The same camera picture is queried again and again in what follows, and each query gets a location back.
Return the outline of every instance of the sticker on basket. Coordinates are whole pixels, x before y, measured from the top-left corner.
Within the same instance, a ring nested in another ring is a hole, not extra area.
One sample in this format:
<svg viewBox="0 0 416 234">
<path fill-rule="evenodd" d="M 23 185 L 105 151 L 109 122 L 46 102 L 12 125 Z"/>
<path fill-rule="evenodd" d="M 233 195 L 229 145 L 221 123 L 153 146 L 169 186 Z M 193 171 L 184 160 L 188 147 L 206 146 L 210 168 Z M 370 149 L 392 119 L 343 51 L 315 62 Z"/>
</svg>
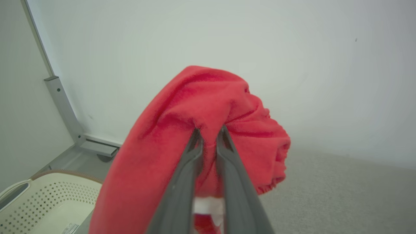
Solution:
<svg viewBox="0 0 416 234">
<path fill-rule="evenodd" d="M 78 227 L 77 224 L 69 223 L 61 234 L 74 234 Z"/>
</svg>

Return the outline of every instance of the red cloth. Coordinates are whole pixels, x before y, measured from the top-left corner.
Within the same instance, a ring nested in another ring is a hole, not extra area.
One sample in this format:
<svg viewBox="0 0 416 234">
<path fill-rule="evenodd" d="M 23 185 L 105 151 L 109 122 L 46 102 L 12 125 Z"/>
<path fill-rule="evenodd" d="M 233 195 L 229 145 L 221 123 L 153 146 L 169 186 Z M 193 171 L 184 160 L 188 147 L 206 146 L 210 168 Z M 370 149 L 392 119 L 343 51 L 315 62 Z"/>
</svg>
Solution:
<svg viewBox="0 0 416 234">
<path fill-rule="evenodd" d="M 247 82 L 226 71 L 187 67 L 131 129 L 101 188 L 89 233 L 144 233 L 195 127 L 205 141 L 196 195 L 219 197 L 215 140 L 224 124 L 258 194 L 285 178 L 290 139 Z M 196 215 L 195 223 L 200 232 L 215 233 L 206 216 Z"/>
</svg>

